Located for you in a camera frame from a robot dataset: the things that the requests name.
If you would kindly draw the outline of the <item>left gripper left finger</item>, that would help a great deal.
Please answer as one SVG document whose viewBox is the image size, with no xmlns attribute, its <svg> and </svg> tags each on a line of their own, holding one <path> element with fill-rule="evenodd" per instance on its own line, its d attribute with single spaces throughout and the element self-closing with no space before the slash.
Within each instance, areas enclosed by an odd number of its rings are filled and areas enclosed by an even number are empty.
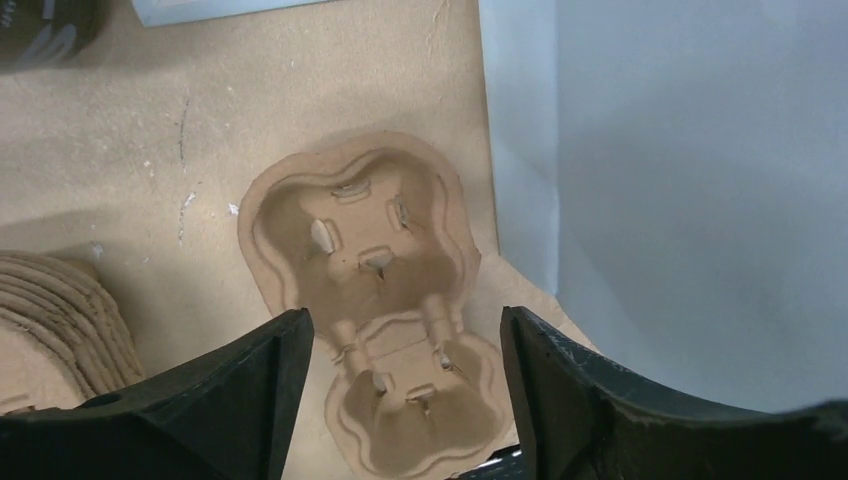
<svg viewBox="0 0 848 480">
<path fill-rule="evenodd" d="M 278 479 L 312 354 L 309 313 L 72 409 L 1 420 L 5 479 Z"/>
</svg>

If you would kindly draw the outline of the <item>light blue paper bag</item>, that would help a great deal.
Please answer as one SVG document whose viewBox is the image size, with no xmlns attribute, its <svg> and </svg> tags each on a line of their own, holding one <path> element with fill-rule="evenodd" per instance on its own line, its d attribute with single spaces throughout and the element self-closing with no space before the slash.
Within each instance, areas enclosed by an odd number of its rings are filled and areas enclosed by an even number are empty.
<svg viewBox="0 0 848 480">
<path fill-rule="evenodd" d="M 607 357 L 847 395 L 847 5 L 483 1 L 499 247 Z"/>
</svg>

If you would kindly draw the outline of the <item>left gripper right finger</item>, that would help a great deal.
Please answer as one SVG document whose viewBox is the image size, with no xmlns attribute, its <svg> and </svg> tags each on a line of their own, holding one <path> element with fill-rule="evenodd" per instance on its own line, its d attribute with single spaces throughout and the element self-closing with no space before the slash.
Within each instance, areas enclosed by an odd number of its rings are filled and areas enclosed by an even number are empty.
<svg viewBox="0 0 848 480">
<path fill-rule="evenodd" d="M 513 415 L 532 479 L 843 479 L 847 404 L 764 413 L 654 382 L 527 308 L 502 312 Z"/>
</svg>

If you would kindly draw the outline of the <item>single brown pulp cup carrier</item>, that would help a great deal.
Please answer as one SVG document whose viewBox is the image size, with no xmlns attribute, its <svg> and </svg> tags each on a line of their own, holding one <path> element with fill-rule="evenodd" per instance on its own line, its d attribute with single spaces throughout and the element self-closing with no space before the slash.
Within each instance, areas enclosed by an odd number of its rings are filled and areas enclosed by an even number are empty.
<svg viewBox="0 0 848 480">
<path fill-rule="evenodd" d="M 327 428 L 362 479 L 445 479 L 513 421 L 500 351 L 465 326 L 481 255 L 460 178 L 381 131 L 285 157 L 247 189 L 242 256 L 272 314 L 306 309 L 337 374 Z"/>
</svg>

